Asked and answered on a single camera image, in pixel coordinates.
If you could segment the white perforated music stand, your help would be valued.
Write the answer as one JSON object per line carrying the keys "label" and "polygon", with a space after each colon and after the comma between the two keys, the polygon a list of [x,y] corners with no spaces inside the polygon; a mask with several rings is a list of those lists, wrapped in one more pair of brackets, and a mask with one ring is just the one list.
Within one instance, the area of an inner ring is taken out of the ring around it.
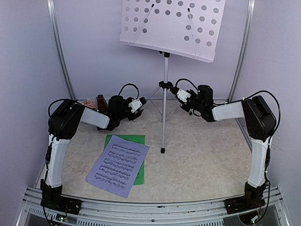
{"label": "white perforated music stand", "polygon": [[164,56],[161,153],[165,152],[169,58],[212,63],[225,7],[223,0],[124,0],[120,43]]}

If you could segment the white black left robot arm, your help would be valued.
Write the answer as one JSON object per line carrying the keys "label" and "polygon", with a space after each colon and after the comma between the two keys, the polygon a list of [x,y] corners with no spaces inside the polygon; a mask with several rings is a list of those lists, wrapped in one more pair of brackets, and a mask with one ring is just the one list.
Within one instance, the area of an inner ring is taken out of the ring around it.
{"label": "white black left robot arm", "polygon": [[63,159],[70,140],[80,123],[112,131],[124,119],[130,121],[140,117],[147,100],[144,97],[124,99],[120,95],[109,99],[106,110],[100,112],[71,99],[60,99],[61,104],[49,113],[49,144],[45,157],[47,171],[41,180],[43,192],[62,188]]}

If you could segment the white sheet music page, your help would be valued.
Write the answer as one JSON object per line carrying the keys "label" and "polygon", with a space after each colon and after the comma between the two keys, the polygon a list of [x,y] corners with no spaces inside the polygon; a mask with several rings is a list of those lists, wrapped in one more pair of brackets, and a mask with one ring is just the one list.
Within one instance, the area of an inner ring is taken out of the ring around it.
{"label": "white sheet music page", "polygon": [[147,156],[149,146],[112,135],[92,169],[86,182],[127,198]]}

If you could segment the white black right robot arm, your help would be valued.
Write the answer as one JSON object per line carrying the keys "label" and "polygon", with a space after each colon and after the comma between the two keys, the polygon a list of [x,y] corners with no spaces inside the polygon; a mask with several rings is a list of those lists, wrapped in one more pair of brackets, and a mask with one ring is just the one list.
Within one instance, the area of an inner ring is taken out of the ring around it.
{"label": "white black right robot arm", "polygon": [[203,118],[206,122],[239,118],[245,120],[252,142],[251,170],[246,188],[265,188],[270,144],[277,123],[264,98],[258,95],[217,105],[213,100],[213,90],[208,85],[199,85],[197,92],[176,88],[174,95],[182,104],[183,110]]}

